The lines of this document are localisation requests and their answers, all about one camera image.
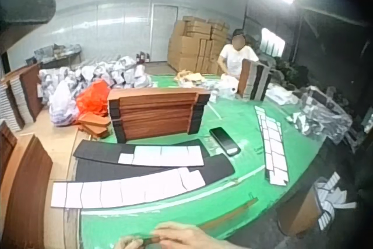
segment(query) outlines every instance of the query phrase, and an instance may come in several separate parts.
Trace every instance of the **red plastic bag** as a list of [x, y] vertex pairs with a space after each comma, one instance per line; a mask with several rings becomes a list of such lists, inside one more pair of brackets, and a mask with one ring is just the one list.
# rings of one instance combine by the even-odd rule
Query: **red plastic bag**
[[107, 97], [110, 88], [104, 80], [93, 82], [84, 92], [76, 99], [76, 105], [80, 114], [92, 112], [96, 115], [106, 116]]

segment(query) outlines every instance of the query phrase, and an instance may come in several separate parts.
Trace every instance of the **hand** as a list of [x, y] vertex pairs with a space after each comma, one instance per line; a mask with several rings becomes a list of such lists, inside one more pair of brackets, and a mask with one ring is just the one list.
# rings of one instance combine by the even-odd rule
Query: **hand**
[[115, 245], [114, 249], [139, 249], [142, 248], [143, 241], [133, 236], [122, 237]]
[[232, 246], [208, 236], [196, 226], [174, 222], [159, 224], [152, 234], [160, 237], [159, 244], [166, 249], [228, 249]]

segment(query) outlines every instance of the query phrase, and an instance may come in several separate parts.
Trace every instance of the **stack of leather pieces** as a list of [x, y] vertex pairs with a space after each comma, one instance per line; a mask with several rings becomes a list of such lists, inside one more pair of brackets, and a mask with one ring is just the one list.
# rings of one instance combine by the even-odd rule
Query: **stack of leather pieces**
[[37, 97], [39, 64], [25, 66], [8, 73], [2, 83], [10, 85], [20, 115], [25, 124], [36, 121], [43, 105]]
[[108, 103], [117, 141], [196, 134], [209, 99], [203, 89], [114, 89]]
[[243, 99], [263, 101], [271, 77], [270, 67], [243, 59], [237, 93]]
[[17, 144], [17, 138], [6, 125], [4, 119], [0, 120], [0, 182], [4, 176], [5, 169], [8, 165], [10, 156]]
[[10, 83], [7, 80], [1, 80], [0, 82], [0, 112], [1, 117], [6, 120], [7, 125], [12, 131], [23, 129], [24, 121], [19, 113]]
[[78, 121], [80, 123], [79, 129], [92, 135], [95, 139], [105, 138], [110, 134], [108, 130], [110, 119], [108, 117], [102, 117], [88, 112], [81, 115]]
[[52, 160], [39, 139], [21, 136], [1, 182], [1, 247], [44, 248], [44, 206]]

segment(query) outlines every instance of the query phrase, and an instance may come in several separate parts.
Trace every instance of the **white door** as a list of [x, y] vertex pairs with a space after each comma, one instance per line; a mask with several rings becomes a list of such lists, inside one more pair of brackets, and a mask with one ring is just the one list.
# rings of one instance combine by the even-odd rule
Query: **white door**
[[176, 6], [154, 5], [150, 60], [167, 61], [168, 41], [177, 20]]

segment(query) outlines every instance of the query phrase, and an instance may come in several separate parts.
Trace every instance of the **smartphone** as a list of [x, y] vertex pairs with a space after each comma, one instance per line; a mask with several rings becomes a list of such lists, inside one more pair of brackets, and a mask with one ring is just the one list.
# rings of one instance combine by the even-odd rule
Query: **smartphone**
[[219, 143], [228, 156], [233, 157], [240, 153], [241, 149], [223, 128], [210, 129], [210, 134]]

